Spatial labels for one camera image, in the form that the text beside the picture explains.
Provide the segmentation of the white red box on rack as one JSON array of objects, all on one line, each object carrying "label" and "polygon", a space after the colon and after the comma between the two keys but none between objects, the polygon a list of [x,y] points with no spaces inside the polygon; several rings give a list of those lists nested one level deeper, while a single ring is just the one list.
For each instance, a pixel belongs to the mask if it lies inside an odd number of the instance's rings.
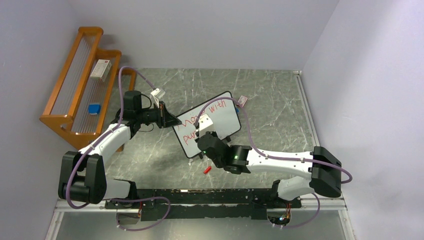
[{"label": "white red box on rack", "polygon": [[98,80],[98,81],[104,82],[109,74],[111,67],[112,67],[111,60],[98,59],[89,75],[89,78],[92,80]]}]

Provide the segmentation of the small red white box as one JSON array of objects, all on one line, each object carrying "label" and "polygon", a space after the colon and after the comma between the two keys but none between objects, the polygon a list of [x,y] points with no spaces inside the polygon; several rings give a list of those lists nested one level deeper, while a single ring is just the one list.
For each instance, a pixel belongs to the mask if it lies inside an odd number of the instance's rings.
[{"label": "small red white box", "polygon": [[247,101],[248,101],[248,97],[241,95],[239,100],[238,100],[238,102],[239,102],[238,105],[243,108],[246,105]]}]

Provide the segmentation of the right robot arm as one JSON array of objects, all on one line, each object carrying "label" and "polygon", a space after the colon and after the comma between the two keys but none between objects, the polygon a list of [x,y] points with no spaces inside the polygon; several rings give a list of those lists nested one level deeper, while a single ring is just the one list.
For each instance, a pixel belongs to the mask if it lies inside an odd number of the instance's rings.
[{"label": "right robot arm", "polygon": [[207,132],[197,138],[196,143],[217,168],[232,174],[291,175],[290,179],[276,181],[277,186],[269,197],[275,207],[312,193],[327,198],[338,198],[342,194],[342,164],[322,146],[306,152],[266,151],[248,145],[228,145],[215,132]]}]

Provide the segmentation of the orange wooden tiered rack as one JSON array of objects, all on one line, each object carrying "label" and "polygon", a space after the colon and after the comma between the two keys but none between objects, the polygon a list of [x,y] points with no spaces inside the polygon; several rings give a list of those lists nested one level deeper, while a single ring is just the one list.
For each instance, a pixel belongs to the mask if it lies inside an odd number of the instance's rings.
[{"label": "orange wooden tiered rack", "polygon": [[[40,121],[72,147],[82,149],[107,129],[108,105],[116,86],[122,53],[103,49],[104,31],[99,26],[81,26],[60,71]],[[111,60],[105,81],[90,79],[97,60]],[[100,104],[98,115],[88,113],[89,104]]]}]

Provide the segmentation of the red marker cap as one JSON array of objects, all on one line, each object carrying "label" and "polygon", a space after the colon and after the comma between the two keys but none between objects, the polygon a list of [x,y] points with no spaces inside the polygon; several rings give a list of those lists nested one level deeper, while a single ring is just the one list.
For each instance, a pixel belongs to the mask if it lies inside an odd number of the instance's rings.
[{"label": "red marker cap", "polygon": [[212,167],[211,166],[208,166],[204,171],[203,171],[203,173],[204,174],[207,174],[207,173],[209,173],[210,172],[210,170],[212,169]]}]

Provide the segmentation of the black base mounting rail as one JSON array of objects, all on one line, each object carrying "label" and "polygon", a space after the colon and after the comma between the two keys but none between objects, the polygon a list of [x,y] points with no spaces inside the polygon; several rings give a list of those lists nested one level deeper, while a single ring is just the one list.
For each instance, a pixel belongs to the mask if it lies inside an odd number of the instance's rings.
[{"label": "black base mounting rail", "polygon": [[277,196],[271,188],[227,188],[227,189],[138,189],[136,199],[143,202],[106,201],[108,210],[141,213],[141,221],[167,219],[203,218],[250,218],[267,220],[272,209],[299,209],[299,197],[291,201]]}]

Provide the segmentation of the blue eraser on rack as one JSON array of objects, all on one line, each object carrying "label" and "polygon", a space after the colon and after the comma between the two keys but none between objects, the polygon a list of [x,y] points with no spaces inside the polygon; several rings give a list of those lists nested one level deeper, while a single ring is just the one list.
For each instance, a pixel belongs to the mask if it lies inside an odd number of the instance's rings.
[{"label": "blue eraser on rack", "polygon": [[101,111],[101,105],[98,103],[91,103],[88,105],[87,112],[89,115],[98,115]]}]

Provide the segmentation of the aluminium frame rail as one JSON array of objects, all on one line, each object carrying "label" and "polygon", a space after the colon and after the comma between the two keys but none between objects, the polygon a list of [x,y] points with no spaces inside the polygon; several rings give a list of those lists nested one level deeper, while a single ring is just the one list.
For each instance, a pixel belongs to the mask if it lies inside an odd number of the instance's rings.
[{"label": "aluminium frame rail", "polygon": [[99,197],[90,201],[88,212],[114,212],[118,229],[127,231],[135,220],[150,221],[153,226],[166,219],[239,218],[267,220],[273,226],[290,229],[293,209],[338,210],[345,216],[342,199],[340,161],[320,146],[312,134],[314,148],[306,152],[266,151],[250,145],[227,145],[219,139],[210,117],[199,120],[195,141],[201,154],[216,167],[232,174],[281,172],[292,175],[278,179],[270,188],[234,189],[138,189],[128,181],[122,195],[108,196],[103,175],[103,157],[98,153],[86,160],[93,179],[100,186]]}]

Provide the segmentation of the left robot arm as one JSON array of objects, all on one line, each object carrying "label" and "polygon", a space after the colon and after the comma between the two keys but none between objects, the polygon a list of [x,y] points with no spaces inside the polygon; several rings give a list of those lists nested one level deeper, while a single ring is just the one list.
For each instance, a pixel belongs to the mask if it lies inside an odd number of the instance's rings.
[{"label": "left robot arm", "polygon": [[139,200],[135,182],[106,177],[105,163],[131,140],[142,125],[156,124],[169,128],[182,122],[167,109],[162,101],[165,91],[156,88],[150,96],[155,102],[142,107],[142,93],[126,91],[121,98],[121,108],[107,130],[79,151],[68,151],[62,157],[58,196],[73,209],[81,209],[103,200],[119,201],[132,208]]}]

